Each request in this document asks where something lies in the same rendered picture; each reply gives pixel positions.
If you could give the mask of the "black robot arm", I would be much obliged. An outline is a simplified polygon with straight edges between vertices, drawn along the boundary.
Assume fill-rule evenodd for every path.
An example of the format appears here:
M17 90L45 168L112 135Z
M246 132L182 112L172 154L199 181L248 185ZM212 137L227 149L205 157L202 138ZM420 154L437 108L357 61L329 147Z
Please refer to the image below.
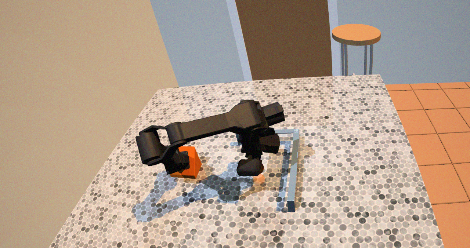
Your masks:
M141 161L148 166L163 163L166 173L173 174L185 168L190 168L188 151L180 152L179 147L187 142L218 135L225 132L239 134L243 138L251 138L258 132L266 130L257 142L257 155L278 153L280 137L274 128L269 126L279 124L284 119L284 110L279 102L266 106L259 101L242 100L229 112L205 117L197 120L180 121L166 126L151 125L136 136ZM157 130L167 131L171 145L160 142Z

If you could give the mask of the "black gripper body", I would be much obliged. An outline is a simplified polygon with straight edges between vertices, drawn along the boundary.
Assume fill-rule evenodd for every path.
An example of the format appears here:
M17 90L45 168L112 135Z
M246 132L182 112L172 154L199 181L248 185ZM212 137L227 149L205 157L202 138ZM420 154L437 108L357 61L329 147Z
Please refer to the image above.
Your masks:
M266 129L267 130L267 129ZM257 156L257 142L260 135L266 130L260 131L251 138L243 138L239 136L238 142L242 144L241 153L246 153L248 159L241 159L238 162L237 174L240 176L258 176L260 175L261 162Z

